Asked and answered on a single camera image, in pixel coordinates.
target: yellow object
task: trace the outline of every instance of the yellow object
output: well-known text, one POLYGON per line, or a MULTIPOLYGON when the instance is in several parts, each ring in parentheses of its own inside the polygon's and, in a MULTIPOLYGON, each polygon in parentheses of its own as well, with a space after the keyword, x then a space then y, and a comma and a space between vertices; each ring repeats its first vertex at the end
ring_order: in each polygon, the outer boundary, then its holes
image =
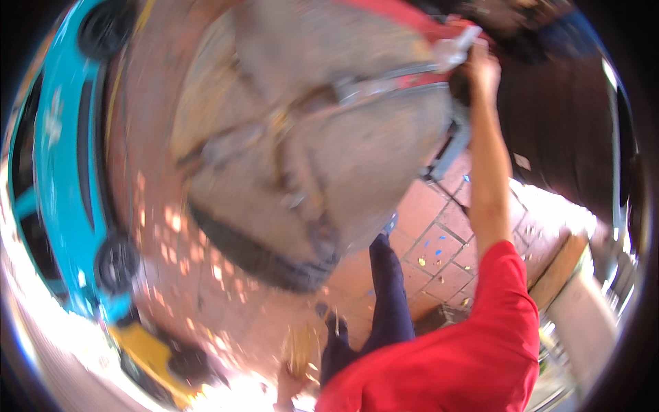
POLYGON ((202 385, 190 386, 172 376, 167 362, 172 356, 169 346, 153 336, 139 322, 125 328, 108 327, 109 335, 132 361, 151 379, 171 394, 176 406, 183 410, 202 392, 202 385))
POLYGON ((298 379, 306 376, 306 368, 311 360, 316 343, 316 331, 308 324, 303 328, 291 328, 281 349, 281 360, 298 379))

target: car wheel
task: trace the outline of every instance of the car wheel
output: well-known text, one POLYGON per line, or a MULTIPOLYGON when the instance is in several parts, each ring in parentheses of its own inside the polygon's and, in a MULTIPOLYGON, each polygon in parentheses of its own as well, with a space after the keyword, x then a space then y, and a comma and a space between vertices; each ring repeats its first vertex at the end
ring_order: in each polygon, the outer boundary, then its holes
POLYGON ((106 60, 128 41, 135 23, 135 9, 121 0, 105 0, 82 19, 78 31, 80 51, 94 60, 106 60))
POLYGON ((191 385, 201 384, 212 375, 206 353, 199 348, 174 352, 167 363, 169 372, 191 385))
POLYGON ((100 250, 98 276, 101 287, 109 293, 130 290, 132 279, 140 267, 140 255, 126 238, 108 240, 100 250))

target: wooden plank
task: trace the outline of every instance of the wooden plank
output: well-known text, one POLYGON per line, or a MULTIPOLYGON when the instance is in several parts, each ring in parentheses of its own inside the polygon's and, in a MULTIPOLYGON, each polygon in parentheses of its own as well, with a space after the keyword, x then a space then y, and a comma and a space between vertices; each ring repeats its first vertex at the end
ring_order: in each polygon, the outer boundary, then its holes
POLYGON ((529 291, 531 299, 544 309, 556 298, 563 285, 578 269, 588 254, 588 237, 585 234, 570 235, 563 248, 547 270, 529 291))

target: shoe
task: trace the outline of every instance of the shoe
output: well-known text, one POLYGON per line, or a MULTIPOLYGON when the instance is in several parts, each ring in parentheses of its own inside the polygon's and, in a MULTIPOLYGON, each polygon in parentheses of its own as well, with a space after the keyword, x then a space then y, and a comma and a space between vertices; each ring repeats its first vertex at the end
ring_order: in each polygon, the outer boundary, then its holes
POLYGON ((329 309, 330 309, 330 307, 328 306, 327 303, 318 302, 318 303, 316 303, 316 307, 314 308, 314 312, 316 313, 316 316, 318 316, 321 320, 325 320, 325 316, 327 316, 327 313, 328 313, 329 309))
POLYGON ((396 227, 397 223, 398 223, 398 211, 394 210, 393 214, 391 215, 391 219, 389 219, 387 224, 384 225, 380 233, 382 233, 386 237, 389 237, 391 235, 391 232, 393 232, 393 229, 396 227))

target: red tile floor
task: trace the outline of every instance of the red tile floor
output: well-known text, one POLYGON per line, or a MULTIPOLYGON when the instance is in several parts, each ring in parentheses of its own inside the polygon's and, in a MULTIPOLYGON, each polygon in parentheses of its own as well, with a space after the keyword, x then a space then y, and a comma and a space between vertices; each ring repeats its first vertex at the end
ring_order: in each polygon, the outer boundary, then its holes
MULTIPOLYGON (((358 348, 368 337, 375 296, 367 250, 345 258, 317 293, 292 295, 255 282, 226 261, 187 216, 167 143, 196 44, 225 9, 226 3, 214 0, 159 0, 131 42, 116 87, 122 62, 114 62, 107 86, 109 179, 117 211, 144 256, 135 291, 141 312, 181 339, 198 341, 226 367, 270 379, 289 325, 315 327, 322 350, 327 332, 313 314, 316 301, 345 316, 351 345, 358 348)), ((465 152, 441 182, 465 204, 470 170, 465 152)), ((413 318, 440 303, 468 311, 478 282, 468 219, 438 187, 420 181, 398 210, 391 244, 401 259, 413 318)), ((511 191, 513 238, 529 279, 551 259, 564 226, 558 219, 548 229, 542 218, 511 191)), ((312 361, 317 367, 318 352, 312 361)))

